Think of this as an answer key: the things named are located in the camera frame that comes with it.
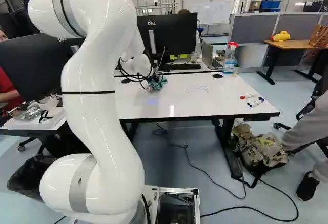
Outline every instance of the dell monitor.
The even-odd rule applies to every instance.
[[[138,28],[151,58],[195,52],[197,13],[138,16]]]
[[[0,42],[0,66],[24,101],[60,91],[60,75],[72,57],[71,46],[84,38],[58,39],[35,34]]]

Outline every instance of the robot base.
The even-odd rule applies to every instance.
[[[150,224],[200,224],[197,188],[144,186],[142,193],[149,206]],[[71,219],[69,224],[90,223]],[[141,224],[148,224],[146,216]]]

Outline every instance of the keyboard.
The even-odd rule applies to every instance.
[[[159,70],[192,70],[201,69],[200,64],[163,64],[160,66]]]

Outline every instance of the person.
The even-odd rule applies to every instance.
[[[303,116],[295,126],[286,131],[282,144],[286,151],[328,137],[328,91],[315,101],[314,109]],[[305,174],[297,188],[296,195],[303,201],[309,201],[315,194],[320,182],[328,182],[328,159],[318,162],[313,170]]]
[[[0,30],[0,42],[6,41],[8,38],[3,31]],[[0,67],[0,102],[7,102],[4,107],[5,111],[12,110],[23,102],[19,92],[14,87],[6,73]]]
[[[187,9],[181,9],[178,11],[178,14],[188,14],[188,13],[190,13],[190,11]],[[196,44],[197,43],[200,43],[200,36],[198,30],[196,29]]]

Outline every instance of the backpack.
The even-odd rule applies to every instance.
[[[248,124],[234,127],[232,133],[235,154],[255,178],[251,184],[244,181],[249,188],[254,188],[266,172],[287,164],[288,155],[273,133],[254,136]]]

